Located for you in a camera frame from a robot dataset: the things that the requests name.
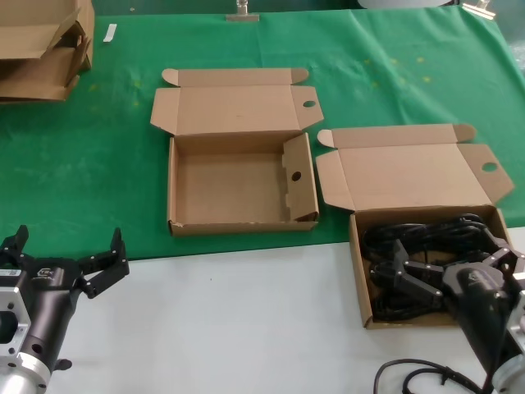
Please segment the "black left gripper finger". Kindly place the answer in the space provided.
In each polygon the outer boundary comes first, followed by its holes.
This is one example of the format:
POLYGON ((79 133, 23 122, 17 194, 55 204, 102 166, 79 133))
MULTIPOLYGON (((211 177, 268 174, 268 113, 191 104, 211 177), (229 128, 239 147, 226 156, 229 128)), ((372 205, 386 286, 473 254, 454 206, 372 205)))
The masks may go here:
POLYGON ((77 263, 80 269, 78 287, 89 299, 101 295, 127 276, 130 266, 121 229, 115 229, 108 251, 84 257, 77 263))
POLYGON ((26 225, 21 225, 13 236, 6 237, 0 250, 1 269, 25 268, 23 249, 29 239, 29 231, 26 225))

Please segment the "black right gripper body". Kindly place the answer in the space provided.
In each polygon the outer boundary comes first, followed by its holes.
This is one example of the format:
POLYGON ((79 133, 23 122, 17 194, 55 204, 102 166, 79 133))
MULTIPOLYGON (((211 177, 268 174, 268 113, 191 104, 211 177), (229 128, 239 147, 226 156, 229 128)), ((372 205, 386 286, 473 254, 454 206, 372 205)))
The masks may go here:
POLYGON ((443 301, 487 373, 517 354, 506 333, 509 297, 503 273, 483 263, 451 266, 443 276, 443 301))

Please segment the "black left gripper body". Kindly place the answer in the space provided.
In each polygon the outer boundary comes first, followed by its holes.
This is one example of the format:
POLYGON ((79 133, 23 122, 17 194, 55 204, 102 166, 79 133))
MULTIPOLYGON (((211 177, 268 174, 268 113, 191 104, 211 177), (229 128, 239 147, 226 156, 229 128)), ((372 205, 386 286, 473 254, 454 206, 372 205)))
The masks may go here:
POLYGON ((55 362, 75 313, 81 276, 74 259, 32 258, 20 261, 30 284, 30 329, 21 351, 41 362, 55 362))

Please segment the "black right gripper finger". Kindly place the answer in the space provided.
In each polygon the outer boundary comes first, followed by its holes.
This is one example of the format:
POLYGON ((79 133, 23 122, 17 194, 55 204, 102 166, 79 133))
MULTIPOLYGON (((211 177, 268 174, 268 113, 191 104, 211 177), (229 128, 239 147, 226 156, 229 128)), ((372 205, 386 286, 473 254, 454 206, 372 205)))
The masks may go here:
POLYGON ((444 268, 428 260, 429 240, 393 239, 383 259, 383 300, 388 306, 442 306, 444 268))
POLYGON ((488 229, 483 234, 490 254, 482 263, 500 270, 507 283, 524 283, 524 254, 505 239, 494 236, 488 229))

